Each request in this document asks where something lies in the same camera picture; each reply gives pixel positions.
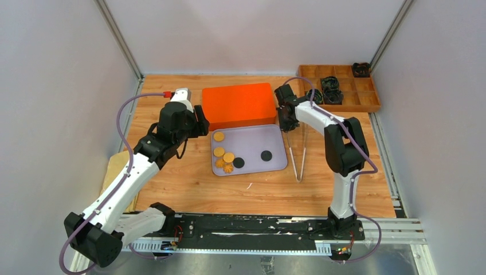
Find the metal tongs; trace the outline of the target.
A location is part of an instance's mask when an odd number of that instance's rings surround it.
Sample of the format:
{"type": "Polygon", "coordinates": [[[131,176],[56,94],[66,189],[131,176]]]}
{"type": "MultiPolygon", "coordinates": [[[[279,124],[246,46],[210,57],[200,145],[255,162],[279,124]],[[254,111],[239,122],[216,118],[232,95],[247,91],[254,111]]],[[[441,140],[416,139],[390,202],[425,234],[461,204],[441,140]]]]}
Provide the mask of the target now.
{"type": "Polygon", "coordinates": [[[308,126],[301,123],[297,128],[286,132],[284,137],[287,142],[289,159],[297,183],[303,180],[305,161],[308,145],[308,126]]]}

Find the orange box lid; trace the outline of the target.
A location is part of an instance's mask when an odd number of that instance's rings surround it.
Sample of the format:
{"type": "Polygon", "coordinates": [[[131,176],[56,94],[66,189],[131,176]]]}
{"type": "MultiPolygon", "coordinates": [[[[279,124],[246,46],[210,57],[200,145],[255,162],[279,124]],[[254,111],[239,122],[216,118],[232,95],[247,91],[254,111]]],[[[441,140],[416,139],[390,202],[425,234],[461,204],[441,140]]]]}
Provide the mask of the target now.
{"type": "Polygon", "coordinates": [[[274,94],[268,82],[204,88],[202,108],[209,122],[277,116],[274,94]]]}

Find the lavender cookie tray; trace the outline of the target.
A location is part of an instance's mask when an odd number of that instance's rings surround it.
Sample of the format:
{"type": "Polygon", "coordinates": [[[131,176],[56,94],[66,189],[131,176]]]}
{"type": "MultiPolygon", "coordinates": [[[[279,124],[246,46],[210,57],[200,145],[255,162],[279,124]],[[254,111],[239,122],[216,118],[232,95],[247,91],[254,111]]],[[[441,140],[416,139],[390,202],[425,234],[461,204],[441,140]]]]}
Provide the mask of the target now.
{"type": "Polygon", "coordinates": [[[279,127],[275,124],[218,129],[211,134],[210,145],[211,168],[217,176],[277,171],[286,168],[288,165],[283,137],[279,127]],[[225,134],[224,141],[215,142],[213,140],[213,134],[217,131],[225,134]],[[216,168],[215,161],[220,159],[213,155],[213,150],[216,147],[223,147],[225,153],[234,153],[235,158],[243,158],[245,161],[243,168],[233,166],[234,170],[231,174],[225,174],[221,168],[216,168]],[[261,152],[264,150],[270,151],[273,155],[269,162],[261,159],[261,152]]]}

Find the orange cookie box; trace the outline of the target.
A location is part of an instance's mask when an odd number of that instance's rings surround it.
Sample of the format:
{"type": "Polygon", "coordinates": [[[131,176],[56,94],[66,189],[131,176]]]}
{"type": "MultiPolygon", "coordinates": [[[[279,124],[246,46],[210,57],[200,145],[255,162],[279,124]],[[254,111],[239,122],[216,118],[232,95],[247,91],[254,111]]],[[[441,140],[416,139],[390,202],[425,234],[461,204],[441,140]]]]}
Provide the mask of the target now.
{"type": "Polygon", "coordinates": [[[265,125],[274,124],[276,121],[276,116],[262,117],[256,119],[222,119],[222,120],[211,120],[209,125],[209,131],[215,131],[218,129],[226,128],[238,128],[238,127],[248,127],[254,125],[265,125]]]}

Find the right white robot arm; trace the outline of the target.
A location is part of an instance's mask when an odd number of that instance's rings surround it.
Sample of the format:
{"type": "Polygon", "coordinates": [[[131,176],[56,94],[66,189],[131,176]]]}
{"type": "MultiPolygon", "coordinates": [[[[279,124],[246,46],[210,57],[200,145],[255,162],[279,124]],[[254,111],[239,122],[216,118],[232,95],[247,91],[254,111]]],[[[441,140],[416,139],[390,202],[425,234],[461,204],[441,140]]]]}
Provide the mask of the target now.
{"type": "Polygon", "coordinates": [[[283,132],[305,123],[324,137],[326,162],[334,173],[334,190],[325,224],[312,233],[328,233],[334,239],[342,239],[357,224],[356,183],[369,159],[360,121],[336,116],[306,97],[297,97],[288,84],[275,89],[275,95],[283,132]]]}

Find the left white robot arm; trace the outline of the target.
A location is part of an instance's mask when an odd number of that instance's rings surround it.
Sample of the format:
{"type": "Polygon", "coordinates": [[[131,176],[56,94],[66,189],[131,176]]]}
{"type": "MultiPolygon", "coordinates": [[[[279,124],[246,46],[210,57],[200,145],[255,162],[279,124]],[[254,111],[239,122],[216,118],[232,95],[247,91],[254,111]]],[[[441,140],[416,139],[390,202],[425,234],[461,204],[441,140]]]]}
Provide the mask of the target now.
{"type": "Polygon", "coordinates": [[[162,203],[122,219],[125,209],[142,187],[172,158],[182,159],[189,139],[206,136],[209,122],[201,105],[192,105],[188,88],[162,92],[169,99],[152,123],[147,134],[135,148],[130,148],[124,133],[119,132],[127,147],[128,161],[110,186],[81,214],[69,213],[64,220],[68,239],[63,244],[58,261],[66,274],[71,271],[64,264],[67,248],[72,248],[101,268],[116,260],[122,248],[147,234],[157,232],[180,242],[183,230],[175,223],[175,212],[162,203]]]}

